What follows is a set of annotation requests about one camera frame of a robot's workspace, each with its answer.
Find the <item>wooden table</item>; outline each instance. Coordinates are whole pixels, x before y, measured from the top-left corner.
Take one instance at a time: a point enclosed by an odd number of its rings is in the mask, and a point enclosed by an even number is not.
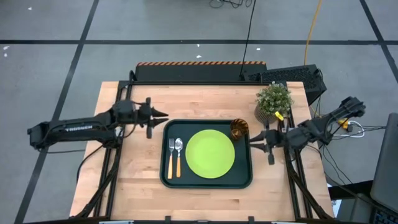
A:
[[[114,103],[117,82],[103,82],[95,114],[108,110]],[[303,84],[288,82],[294,105],[294,121],[310,119]],[[143,102],[152,98],[152,106],[169,114],[170,119],[235,119],[249,124],[252,136],[262,130],[253,111],[256,93],[264,86],[133,86],[132,99]],[[274,149],[275,164],[268,165],[267,154],[252,149],[253,181],[245,189],[170,189],[159,179],[160,155],[165,123],[146,139],[145,129],[137,128],[124,140],[118,181],[113,202],[113,220],[230,220],[256,221],[294,220],[292,202],[282,149]],[[100,144],[90,141],[87,156]],[[98,188],[104,150],[88,159],[80,172],[70,215],[76,215]],[[309,149],[302,151],[309,191],[325,211],[333,216],[330,197],[320,156]],[[301,216],[305,217],[302,194],[297,188]],[[104,214],[108,193],[104,193]]]

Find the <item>green leaves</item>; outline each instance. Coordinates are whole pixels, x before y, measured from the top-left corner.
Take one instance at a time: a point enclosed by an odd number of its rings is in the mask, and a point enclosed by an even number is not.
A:
[[[256,96],[256,102],[265,114],[274,114],[276,111],[287,114],[293,104],[290,91],[283,84],[275,82],[272,82],[268,88],[262,89]]]

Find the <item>white cable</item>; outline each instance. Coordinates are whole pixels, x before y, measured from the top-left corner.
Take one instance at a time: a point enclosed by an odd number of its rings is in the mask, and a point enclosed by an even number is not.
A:
[[[356,123],[362,129],[362,131],[358,131],[358,134],[362,133],[361,136],[353,136],[353,135],[350,135],[350,134],[334,134],[333,136],[351,137],[351,138],[363,138],[365,136],[365,130],[363,129],[362,125],[359,124],[356,121],[348,121],[348,124],[351,124],[351,123]]]

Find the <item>potted plant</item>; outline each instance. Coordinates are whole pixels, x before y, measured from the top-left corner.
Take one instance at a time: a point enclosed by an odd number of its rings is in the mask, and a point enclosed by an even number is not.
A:
[[[293,100],[290,91],[283,84],[272,82],[268,88],[260,90],[257,96],[257,106],[254,110],[256,119],[262,123],[268,120],[269,123],[276,121],[275,112],[287,115]]]

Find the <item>fork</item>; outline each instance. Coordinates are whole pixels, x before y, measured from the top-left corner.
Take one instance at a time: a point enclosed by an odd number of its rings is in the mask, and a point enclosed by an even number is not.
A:
[[[169,139],[169,150],[170,150],[170,158],[169,158],[169,172],[167,174],[167,178],[171,179],[173,177],[173,150],[174,150],[174,139]]]

